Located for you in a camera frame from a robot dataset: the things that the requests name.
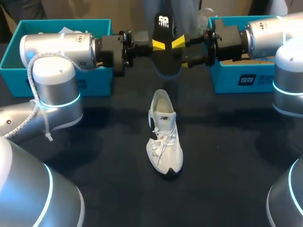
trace cardboard box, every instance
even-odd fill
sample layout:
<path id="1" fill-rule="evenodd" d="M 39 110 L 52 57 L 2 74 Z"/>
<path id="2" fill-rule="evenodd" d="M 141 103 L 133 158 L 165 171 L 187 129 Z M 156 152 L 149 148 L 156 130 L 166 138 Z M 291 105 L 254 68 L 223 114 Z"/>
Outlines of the cardboard box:
<path id="1" fill-rule="evenodd" d="M 225 26 L 237 25 L 239 30 L 254 20 L 272 16 L 248 16 L 248 17 L 210 17 L 208 26 L 212 22 L 223 19 Z M 257 93 L 272 92 L 274 78 L 274 57 L 243 61 L 217 62 L 210 68 L 215 93 Z"/>
<path id="2" fill-rule="evenodd" d="M 109 19 L 73 19 L 73 20 L 23 20 L 9 43 L 0 64 L 0 73 L 14 97 L 32 97 L 27 80 L 27 70 L 19 54 L 21 38 L 27 34 L 58 33 L 63 27 L 73 31 L 86 31 L 96 38 L 112 34 Z M 110 96 L 113 73 L 111 68 L 100 67 L 88 72 L 76 71 L 82 96 Z"/>

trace robotic arm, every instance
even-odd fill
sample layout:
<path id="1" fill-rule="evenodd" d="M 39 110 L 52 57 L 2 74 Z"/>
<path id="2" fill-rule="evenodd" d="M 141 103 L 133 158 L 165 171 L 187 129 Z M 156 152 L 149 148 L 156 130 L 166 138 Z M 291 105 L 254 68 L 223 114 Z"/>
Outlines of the robotic arm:
<path id="1" fill-rule="evenodd" d="M 51 130 L 75 125 L 82 118 L 75 68 L 111 67 L 115 75 L 123 75 L 125 67 L 133 65 L 134 57 L 149 56 L 152 52 L 147 44 L 135 44 L 133 37 L 130 31 L 100 39 L 90 33 L 24 36 L 20 57 L 32 74 L 31 87 L 38 98 L 3 107 L 0 135 L 15 143 L 41 133 L 51 140 Z"/>

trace glowing blue ring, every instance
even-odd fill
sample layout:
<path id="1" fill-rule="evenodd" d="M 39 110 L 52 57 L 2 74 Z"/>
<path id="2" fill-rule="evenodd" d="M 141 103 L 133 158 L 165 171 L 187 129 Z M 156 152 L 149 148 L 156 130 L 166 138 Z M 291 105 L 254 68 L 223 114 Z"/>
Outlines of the glowing blue ring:
<path id="1" fill-rule="evenodd" d="M 302 210 L 302 208 L 300 207 L 300 205 L 299 205 L 297 199 L 296 199 L 295 196 L 294 196 L 294 191 L 293 191 L 292 181 L 291 181 L 292 170 L 293 170 L 293 167 L 294 167 L 294 165 L 296 164 L 297 161 L 298 161 L 298 160 L 296 160 L 296 161 L 294 162 L 294 164 L 292 165 L 292 167 L 291 167 L 290 170 L 289 170 L 289 174 L 288 174 L 288 185 L 289 185 L 290 195 L 292 196 L 292 199 L 293 199 L 293 201 L 294 201 L 294 204 L 295 204 L 295 206 L 298 208 L 298 210 L 299 210 L 299 212 L 301 213 L 301 215 L 303 216 L 303 210 Z"/>
<path id="2" fill-rule="evenodd" d="M 303 93 L 291 93 L 291 92 L 283 91 L 283 90 L 277 88 L 276 85 L 274 84 L 274 82 L 273 82 L 273 86 L 274 86 L 274 88 L 277 91 L 279 91 L 279 92 L 281 92 L 281 93 L 283 93 L 285 95 L 289 95 L 289 96 L 303 96 Z"/>
<path id="3" fill-rule="evenodd" d="M 53 195 L 53 176 L 52 176 L 51 170 L 48 168 L 48 166 L 46 164 L 44 164 L 44 165 L 45 165 L 45 167 L 47 169 L 47 172 L 48 172 L 48 175 L 49 175 L 48 195 L 47 195 L 47 199 L 46 199 L 45 205 L 43 207 L 43 210 L 42 210 L 40 216 L 38 217 L 37 221 L 33 225 L 33 227 L 38 227 L 40 225 L 42 219 L 44 218 L 44 216 L 47 212 L 47 209 L 49 207 L 49 204 L 51 202 L 51 198 L 52 198 L 52 195 Z"/>
<path id="4" fill-rule="evenodd" d="M 43 106 L 46 106 L 46 107 L 49 107 L 49 108 L 61 108 L 61 107 L 66 107 L 66 106 L 69 106 L 71 104 L 74 104 L 75 102 L 77 102 L 78 100 L 80 99 L 80 93 L 78 95 L 78 97 L 74 100 L 72 100 L 71 102 L 69 103 L 66 103 L 66 104 L 62 104 L 62 105 L 49 105 L 49 104 L 46 104 L 42 101 L 40 101 L 40 103 L 43 105 Z"/>

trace new balance logo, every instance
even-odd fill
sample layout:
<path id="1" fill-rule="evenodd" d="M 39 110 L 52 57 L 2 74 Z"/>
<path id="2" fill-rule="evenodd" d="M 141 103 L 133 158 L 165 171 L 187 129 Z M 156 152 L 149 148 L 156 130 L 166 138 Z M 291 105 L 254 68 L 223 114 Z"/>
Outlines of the new balance logo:
<path id="1" fill-rule="evenodd" d="M 169 27 L 169 19 L 168 17 L 159 16 L 159 25 L 163 27 Z"/>

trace shoe insole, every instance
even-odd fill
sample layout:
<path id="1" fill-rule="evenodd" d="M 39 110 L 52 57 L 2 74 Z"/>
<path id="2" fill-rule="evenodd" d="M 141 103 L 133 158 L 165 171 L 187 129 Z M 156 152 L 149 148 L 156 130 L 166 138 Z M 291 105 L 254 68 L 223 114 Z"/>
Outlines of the shoe insole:
<path id="1" fill-rule="evenodd" d="M 165 12 L 155 16 L 152 39 L 165 45 L 165 50 L 154 51 L 151 59 L 156 70 L 165 77 L 174 77 L 180 73 L 182 60 L 176 59 L 172 53 L 171 43 L 174 38 L 174 18 Z"/>
<path id="2" fill-rule="evenodd" d="M 173 111 L 170 108 L 170 103 L 168 103 L 167 99 L 165 98 L 159 98 L 157 105 L 156 105 L 156 112 L 159 113 L 167 113 L 167 114 L 171 114 Z"/>

